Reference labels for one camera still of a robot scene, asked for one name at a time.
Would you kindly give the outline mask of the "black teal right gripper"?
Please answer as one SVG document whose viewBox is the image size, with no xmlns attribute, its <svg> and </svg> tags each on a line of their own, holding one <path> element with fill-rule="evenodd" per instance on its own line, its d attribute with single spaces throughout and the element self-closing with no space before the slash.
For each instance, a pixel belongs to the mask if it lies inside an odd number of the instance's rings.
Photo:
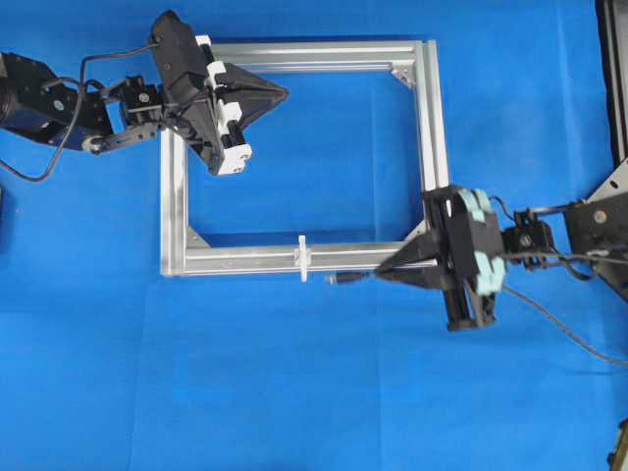
<svg viewBox="0 0 628 471">
<path fill-rule="evenodd" d="M 376 276 L 442 290 L 450 331 L 488 327 L 496 321 L 496 297 L 506 274 L 504 245 L 489 197 L 481 189 L 452 184 L 424 192 L 423 202 L 431 230 L 385 259 Z M 445 269 L 398 268 L 440 256 Z"/>
</svg>

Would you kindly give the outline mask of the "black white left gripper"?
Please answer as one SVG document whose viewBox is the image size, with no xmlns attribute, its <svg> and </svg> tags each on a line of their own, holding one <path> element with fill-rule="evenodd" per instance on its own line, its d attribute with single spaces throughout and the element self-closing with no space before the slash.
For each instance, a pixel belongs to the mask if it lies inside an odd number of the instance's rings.
<svg viewBox="0 0 628 471">
<path fill-rule="evenodd" d="M 197 38 L 172 10 L 153 23 L 149 39 L 162 80 L 164 122 L 214 176 L 244 170 L 252 149 L 242 131 L 288 98 L 288 90 L 234 64 L 216 61 L 211 40 Z M 229 93 L 227 100 L 221 96 Z"/>
</svg>

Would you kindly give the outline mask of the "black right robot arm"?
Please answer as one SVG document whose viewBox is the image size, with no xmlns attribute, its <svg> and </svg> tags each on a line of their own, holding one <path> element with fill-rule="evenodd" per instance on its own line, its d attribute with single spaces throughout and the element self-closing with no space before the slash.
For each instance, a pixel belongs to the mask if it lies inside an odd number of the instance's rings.
<svg viewBox="0 0 628 471">
<path fill-rule="evenodd" d="M 556 250 L 550 226 L 541 219 L 544 209 L 517 212 L 513 226 L 501 229 L 491 199 L 480 189 L 450 185 L 425 192 L 423 199 L 427 230 L 382 262 L 375 275 L 441 291 L 451 331 L 495 321 L 496 296 L 509 263 L 534 270 L 554 259 L 571 269 L 582 261 L 620 297 L 627 295 L 626 193 L 554 208 L 564 219 L 567 254 Z"/>
</svg>

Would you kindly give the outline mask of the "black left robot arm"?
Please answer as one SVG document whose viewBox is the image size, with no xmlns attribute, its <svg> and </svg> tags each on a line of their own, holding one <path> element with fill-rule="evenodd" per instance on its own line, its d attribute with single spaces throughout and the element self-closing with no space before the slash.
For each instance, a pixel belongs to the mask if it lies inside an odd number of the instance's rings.
<svg viewBox="0 0 628 471">
<path fill-rule="evenodd" d="M 161 82 L 141 76 L 106 86 L 58 77 L 38 61 L 1 56 L 1 127 L 28 140 L 98 155 L 172 131 L 214 176 L 241 172 L 252 155 L 243 132 L 288 98 L 288 91 L 214 57 L 173 11 L 153 23 L 147 43 L 114 58 L 151 53 Z"/>
</svg>

